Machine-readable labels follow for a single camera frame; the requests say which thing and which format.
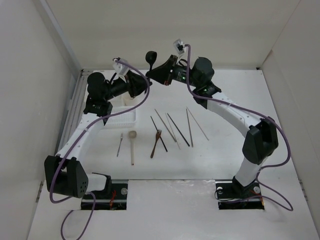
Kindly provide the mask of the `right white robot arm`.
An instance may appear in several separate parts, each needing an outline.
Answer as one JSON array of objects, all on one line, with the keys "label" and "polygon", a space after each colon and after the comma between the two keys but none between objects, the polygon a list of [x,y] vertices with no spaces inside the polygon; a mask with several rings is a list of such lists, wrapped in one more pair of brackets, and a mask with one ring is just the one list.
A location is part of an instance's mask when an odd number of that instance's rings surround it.
[{"label": "right white robot arm", "polygon": [[177,56],[171,55],[164,64],[149,70],[146,76],[165,86],[173,80],[188,83],[194,87],[192,95],[199,105],[222,117],[243,135],[244,159],[225,189],[229,198],[240,199],[248,195],[262,164],[279,146],[277,128],[272,119],[232,103],[212,82],[214,74],[211,61],[205,57],[199,57],[189,68],[179,65]]}]

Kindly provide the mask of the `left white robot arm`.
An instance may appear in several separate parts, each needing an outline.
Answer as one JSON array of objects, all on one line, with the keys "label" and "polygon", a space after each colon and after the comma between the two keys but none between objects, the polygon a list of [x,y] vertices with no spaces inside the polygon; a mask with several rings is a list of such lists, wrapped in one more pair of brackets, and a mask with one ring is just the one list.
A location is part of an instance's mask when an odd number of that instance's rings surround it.
[{"label": "left white robot arm", "polygon": [[86,153],[100,130],[112,113],[110,100],[124,93],[132,98],[143,92],[149,92],[150,82],[140,71],[129,70],[126,75],[115,80],[107,80],[101,72],[91,73],[87,78],[87,98],[80,123],[68,142],[56,153],[44,161],[47,190],[50,201],[59,203],[54,194],[70,198],[82,198],[95,192],[100,198],[111,195],[111,177],[102,173],[86,173],[82,164]]}]

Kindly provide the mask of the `black ladle spoon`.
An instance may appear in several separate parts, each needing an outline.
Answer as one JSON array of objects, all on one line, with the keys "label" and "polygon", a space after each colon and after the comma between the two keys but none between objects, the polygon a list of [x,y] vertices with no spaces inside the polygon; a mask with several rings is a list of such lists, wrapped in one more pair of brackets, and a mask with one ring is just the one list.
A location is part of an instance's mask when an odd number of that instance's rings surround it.
[{"label": "black ladle spoon", "polygon": [[145,55],[145,61],[149,64],[149,71],[153,69],[153,65],[157,60],[157,52],[156,51],[148,51]]}]

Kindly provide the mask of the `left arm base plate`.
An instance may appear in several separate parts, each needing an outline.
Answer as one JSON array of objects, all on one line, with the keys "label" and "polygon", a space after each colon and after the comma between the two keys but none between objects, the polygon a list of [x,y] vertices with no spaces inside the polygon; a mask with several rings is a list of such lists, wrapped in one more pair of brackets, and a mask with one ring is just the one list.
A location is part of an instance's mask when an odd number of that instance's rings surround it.
[{"label": "left arm base plate", "polygon": [[128,180],[112,180],[107,190],[93,191],[96,198],[94,209],[103,211],[126,210],[128,190]]}]

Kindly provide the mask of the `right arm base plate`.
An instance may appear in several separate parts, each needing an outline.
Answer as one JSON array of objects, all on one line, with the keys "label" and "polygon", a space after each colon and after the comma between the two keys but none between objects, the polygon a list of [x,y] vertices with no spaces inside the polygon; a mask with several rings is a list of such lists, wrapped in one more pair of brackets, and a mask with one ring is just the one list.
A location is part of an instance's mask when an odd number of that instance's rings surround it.
[{"label": "right arm base plate", "polygon": [[215,181],[214,196],[218,200],[219,210],[264,210],[262,198],[255,197],[261,194],[256,181],[242,187],[232,179]]}]

